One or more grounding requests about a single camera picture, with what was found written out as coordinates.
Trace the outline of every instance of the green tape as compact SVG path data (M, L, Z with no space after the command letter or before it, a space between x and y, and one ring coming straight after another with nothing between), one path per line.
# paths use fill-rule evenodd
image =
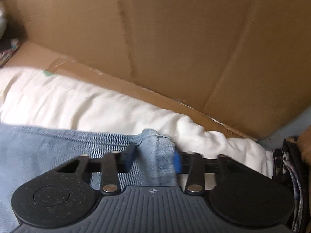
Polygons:
M46 76L52 76L52 75L54 75L54 73L51 73L51 72L49 72L49 71L43 71L43 73L46 75Z

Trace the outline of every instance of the blue jeans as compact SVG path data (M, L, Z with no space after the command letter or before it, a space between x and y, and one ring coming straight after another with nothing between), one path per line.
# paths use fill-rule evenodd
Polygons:
M10 199L20 185L77 155L101 157L124 150L130 142L137 145L138 153L130 173L119 173L121 188L177 185L175 144L154 130L120 135L0 124L0 233L18 226ZM99 189L99 174L93 174L90 185Z

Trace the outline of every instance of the black circular pad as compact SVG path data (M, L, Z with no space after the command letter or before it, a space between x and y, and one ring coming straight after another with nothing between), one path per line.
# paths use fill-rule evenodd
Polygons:
M231 174L209 192L212 209L227 221L244 227L286 223L293 211L291 192L270 179Z
M46 186L35 191L34 200L44 207L54 207L64 203L70 196L67 188L62 186Z
M41 228L70 225L94 204L92 188L72 173L39 176L20 186L11 200L18 221Z

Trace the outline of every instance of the cardboard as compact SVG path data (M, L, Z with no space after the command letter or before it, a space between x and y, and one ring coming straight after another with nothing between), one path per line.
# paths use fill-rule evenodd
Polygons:
M133 83L104 74L99 70L83 65L68 56L55 53L31 42L23 43L16 54L6 63L6 67L11 66L36 67L52 73L74 77L97 86L118 91L160 108L187 115L195 123L203 126L206 131L219 131L226 137L249 138L238 131L230 130L229 127L224 127L193 108L148 89L144 89Z
M311 0L4 0L17 31L262 138L311 103Z

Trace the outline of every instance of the white fabric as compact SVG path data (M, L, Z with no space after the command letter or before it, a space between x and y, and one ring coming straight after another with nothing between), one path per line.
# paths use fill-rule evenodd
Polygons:
M0 122L119 134L152 128L169 135L184 152L206 158L226 154L270 178L273 173L272 153L250 139L226 139L222 133L205 132L188 116L34 68L0 69Z

